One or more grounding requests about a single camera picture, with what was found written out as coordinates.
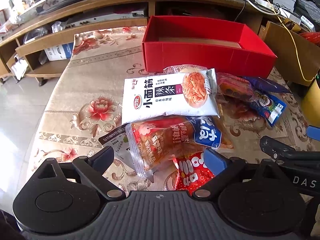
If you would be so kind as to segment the red cola candy bag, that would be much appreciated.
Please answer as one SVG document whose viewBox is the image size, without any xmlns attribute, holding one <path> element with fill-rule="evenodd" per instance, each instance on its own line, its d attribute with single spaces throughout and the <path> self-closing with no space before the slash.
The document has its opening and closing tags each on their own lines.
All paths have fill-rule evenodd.
<svg viewBox="0 0 320 240">
<path fill-rule="evenodd" d="M 204 152 L 173 159 L 177 169 L 174 190 L 188 191 L 190 195 L 215 177 L 204 163 Z"/>
</svg>

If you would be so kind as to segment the silver chicken snack pouch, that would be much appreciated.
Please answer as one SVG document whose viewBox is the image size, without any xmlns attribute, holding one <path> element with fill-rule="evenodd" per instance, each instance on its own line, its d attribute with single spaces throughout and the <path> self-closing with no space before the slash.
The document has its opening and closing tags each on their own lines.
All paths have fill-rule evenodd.
<svg viewBox="0 0 320 240">
<path fill-rule="evenodd" d="M 135 169 L 132 161 L 129 140 L 125 132 L 125 124 L 121 125 L 98 140 L 103 147 L 111 146 L 114 151 L 114 157 L 122 161 L 128 167 Z"/>
</svg>

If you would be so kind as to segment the blue-topped orange snack bag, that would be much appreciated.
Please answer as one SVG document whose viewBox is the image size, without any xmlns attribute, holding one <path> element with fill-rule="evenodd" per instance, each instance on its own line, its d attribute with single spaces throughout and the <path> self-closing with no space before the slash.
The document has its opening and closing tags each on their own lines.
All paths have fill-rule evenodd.
<svg viewBox="0 0 320 240">
<path fill-rule="evenodd" d="M 233 149 L 224 124 L 216 116 L 165 116 L 125 125 L 137 175 L 149 177 L 176 157 L 205 148 Z"/>
</svg>

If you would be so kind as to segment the dark blue wafer packet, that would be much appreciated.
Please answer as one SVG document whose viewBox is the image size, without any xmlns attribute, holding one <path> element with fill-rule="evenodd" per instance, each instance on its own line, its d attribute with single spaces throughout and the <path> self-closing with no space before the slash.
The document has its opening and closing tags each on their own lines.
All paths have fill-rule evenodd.
<svg viewBox="0 0 320 240">
<path fill-rule="evenodd" d="M 244 76 L 244 79 L 247 80 L 255 89 L 259 89 L 265 92 L 271 93 L 291 93 L 286 87 L 270 80 L 264 79 L 261 77 L 249 77 Z"/>
</svg>

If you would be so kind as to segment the white spicy strips packet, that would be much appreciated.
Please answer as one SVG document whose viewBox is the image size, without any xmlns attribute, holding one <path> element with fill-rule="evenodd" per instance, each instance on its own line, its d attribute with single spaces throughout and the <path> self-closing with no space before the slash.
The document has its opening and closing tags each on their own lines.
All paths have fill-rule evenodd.
<svg viewBox="0 0 320 240">
<path fill-rule="evenodd" d="M 122 123 L 158 116 L 218 116 L 214 69 L 125 79 Z"/>
</svg>

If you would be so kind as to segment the clear bread bun packet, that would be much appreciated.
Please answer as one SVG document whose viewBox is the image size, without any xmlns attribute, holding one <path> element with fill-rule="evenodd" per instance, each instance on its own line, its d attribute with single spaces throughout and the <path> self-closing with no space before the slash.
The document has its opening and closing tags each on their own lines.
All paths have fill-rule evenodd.
<svg viewBox="0 0 320 240">
<path fill-rule="evenodd" d="M 194 64 L 182 64 L 182 65 L 175 65 L 169 66 L 163 69 L 164 74 L 176 74 L 176 73 L 192 73 L 192 72 L 199 72 L 203 70 L 208 70 L 208 68 L 194 65 Z"/>
</svg>

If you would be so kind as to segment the yellow bucket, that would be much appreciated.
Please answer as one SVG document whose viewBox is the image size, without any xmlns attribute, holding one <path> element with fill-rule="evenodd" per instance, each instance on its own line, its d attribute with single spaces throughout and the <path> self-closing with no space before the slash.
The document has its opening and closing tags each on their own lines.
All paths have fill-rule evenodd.
<svg viewBox="0 0 320 240">
<path fill-rule="evenodd" d="M 309 87 L 308 92 L 302 100 L 302 111 L 312 126 L 320 126 L 320 90 L 319 73 Z"/>
</svg>

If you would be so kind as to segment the blue cartoon snack packet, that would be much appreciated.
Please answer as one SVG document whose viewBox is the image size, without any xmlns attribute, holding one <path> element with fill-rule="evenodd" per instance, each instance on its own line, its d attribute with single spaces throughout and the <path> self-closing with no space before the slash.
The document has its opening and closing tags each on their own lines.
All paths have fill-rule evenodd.
<svg viewBox="0 0 320 240">
<path fill-rule="evenodd" d="M 254 101 L 250 102 L 249 106 L 265 118 L 271 127 L 274 126 L 286 109 L 285 102 L 258 89 L 254 91 Z"/>
</svg>

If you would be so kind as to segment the floral beige tablecloth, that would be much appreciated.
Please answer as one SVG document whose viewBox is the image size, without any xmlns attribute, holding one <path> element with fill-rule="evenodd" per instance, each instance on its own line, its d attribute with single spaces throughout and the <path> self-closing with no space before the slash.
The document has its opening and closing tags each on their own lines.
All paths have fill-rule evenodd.
<svg viewBox="0 0 320 240">
<path fill-rule="evenodd" d="M 75 54 L 60 77 L 44 110 L 33 145 L 29 173 L 47 158 L 70 162 L 101 150 L 99 138 L 121 124 L 123 85 L 146 76 L 142 55 L 145 27 L 100 29 L 75 36 Z M 279 94 L 286 109 L 274 126 L 244 102 L 219 100 L 219 129 L 226 147 L 219 152 L 259 163 L 259 147 L 267 135 L 298 151 L 314 151 L 306 135 L 308 123 L 292 94 Z"/>
</svg>

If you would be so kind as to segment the brown cardboard box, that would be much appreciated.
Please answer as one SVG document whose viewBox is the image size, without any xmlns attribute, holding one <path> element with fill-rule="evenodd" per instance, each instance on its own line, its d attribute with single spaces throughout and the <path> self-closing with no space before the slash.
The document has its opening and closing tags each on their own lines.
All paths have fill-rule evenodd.
<svg viewBox="0 0 320 240">
<path fill-rule="evenodd" d="M 277 56 L 275 67 L 286 81 L 310 86 L 319 70 L 319 47 L 305 38 L 268 21 L 259 37 Z"/>
</svg>

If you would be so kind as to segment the clear red-print snack pack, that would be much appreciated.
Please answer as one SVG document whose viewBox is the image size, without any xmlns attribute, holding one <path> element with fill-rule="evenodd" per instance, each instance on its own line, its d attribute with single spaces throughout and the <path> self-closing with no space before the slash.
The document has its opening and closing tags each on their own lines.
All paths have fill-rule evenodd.
<svg viewBox="0 0 320 240">
<path fill-rule="evenodd" d="M 218 72 L 216 74 L 217 84 L 223 95 L 239 99 L 244 102 L 254 101 L 254 90 L 252 85 L 242 77 L 232 74 Z"/>
</svg>

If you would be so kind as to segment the white power strip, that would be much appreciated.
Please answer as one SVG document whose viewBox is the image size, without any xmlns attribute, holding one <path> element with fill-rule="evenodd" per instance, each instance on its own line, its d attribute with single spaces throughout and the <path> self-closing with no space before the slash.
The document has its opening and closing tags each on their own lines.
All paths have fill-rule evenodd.
<svg viewBox="0 0 320 240">
<path fill-rule="evenodd" d="M 302 16 L 300 17 L 300 19 L 301 19 L 301 22 L 302 22 L 311 32 L 315 32 L 315 31 L 316 31 L 314 24 L 313 24 L 310 20 L 308 20 L 305 16 L 302 15 Z"/>
</svg>

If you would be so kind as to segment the white blue carton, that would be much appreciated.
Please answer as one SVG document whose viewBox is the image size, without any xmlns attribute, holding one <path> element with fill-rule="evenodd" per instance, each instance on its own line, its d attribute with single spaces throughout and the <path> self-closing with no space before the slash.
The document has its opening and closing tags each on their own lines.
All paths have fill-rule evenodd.
<svg viewBox="0 0 320 240">
<path fill-rule="evenodd" d="M 73 42 L 53 46 L 44 50 L 49 61 L 70 59 L 73 51 Z"/>
</svg>

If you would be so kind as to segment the red cardboard box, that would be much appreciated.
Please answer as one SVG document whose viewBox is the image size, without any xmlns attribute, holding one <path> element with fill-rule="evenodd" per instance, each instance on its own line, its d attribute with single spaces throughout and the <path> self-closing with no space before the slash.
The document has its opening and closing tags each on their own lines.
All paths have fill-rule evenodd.
<svg viewBox="0 0 320 240">
<path fill-rule="evenodd" d="M 148 72 L 194 64 L 236 76 L 267 78 L 277 59 L 247 25 L 194 16 L 152 16 L 142 51 Z"/>
</svg>

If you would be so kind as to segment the silver media player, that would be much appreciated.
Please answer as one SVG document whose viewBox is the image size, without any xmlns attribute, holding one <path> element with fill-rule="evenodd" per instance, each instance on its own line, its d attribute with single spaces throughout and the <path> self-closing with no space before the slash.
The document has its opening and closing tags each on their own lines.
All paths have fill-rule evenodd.
<svg viewBox="0 0 320 240">
<path fill-rule="evenodd" d="M 144 11 L 133 11 L 129 13 L 124 14 L 83 14 L 79 16 L 74 16 L 73 18 L 69 18 L 66 22 L 65 28 L 74 28 L 79 27 L 82 25 L 88 25 L 91 23 L 98 23 L 98 22 L 104 22 L 104 21 L 111 21 L 111 20 L 122 20 L 122 19 L 129 19 L 129 18 L 140 18 L 140 17 L 146 17 L 144 15 Z"/>
</svg>

